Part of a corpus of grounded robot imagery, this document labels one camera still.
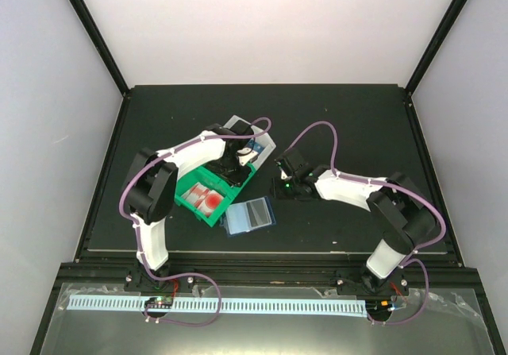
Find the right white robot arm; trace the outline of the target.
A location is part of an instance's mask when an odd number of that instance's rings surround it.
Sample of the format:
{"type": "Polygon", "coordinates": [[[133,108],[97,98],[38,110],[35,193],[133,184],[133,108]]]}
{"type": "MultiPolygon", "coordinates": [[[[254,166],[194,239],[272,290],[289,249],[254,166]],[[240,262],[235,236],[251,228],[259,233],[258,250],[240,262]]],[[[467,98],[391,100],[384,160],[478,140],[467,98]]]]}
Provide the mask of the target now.
{"type": "Polygon", "coordinates": [[[369,178],[326,165],[314,167],[297,149],[288,149],[275,163],[280,170],[272,181],[275,198],[335,201],[371,213],[382,238],[359,274],[359,283],[369,294],[380,293],[394,270],[408,265],[419,249],[446,233],[443,216],[401,173],[369,178]]]}

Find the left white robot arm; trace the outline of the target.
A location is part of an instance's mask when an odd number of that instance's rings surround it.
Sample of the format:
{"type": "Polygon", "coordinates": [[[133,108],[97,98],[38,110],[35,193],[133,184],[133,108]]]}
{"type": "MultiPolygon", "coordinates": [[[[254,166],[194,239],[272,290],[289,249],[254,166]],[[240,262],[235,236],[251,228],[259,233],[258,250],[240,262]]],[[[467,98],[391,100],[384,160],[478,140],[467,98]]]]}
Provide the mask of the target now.
{"type": "Polygon", "coordinates": [[[143,149],[129,169],[119,214],[131,221],[137,259],[145,266],[142,280],[153,291],[169,285],[163,265],[168,251],[167,216],[184,206],[213,226],[256,174],[256,139],[264,131],[238,119],[230,126],[212,125],[196,137],[169,149],[143,149]]]}

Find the blue card holder wallet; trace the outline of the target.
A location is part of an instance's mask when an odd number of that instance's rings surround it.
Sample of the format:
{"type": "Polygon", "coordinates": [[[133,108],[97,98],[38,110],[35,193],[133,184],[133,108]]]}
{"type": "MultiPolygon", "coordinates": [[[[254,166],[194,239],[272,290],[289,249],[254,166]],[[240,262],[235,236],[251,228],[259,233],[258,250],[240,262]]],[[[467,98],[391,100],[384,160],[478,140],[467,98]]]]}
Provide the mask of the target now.
{"type": "Polygon", "coordinates": [[[276,224],[268,197],[231,204],[220,220],[220,226],[230,236],[251,233],[276,224]]]}

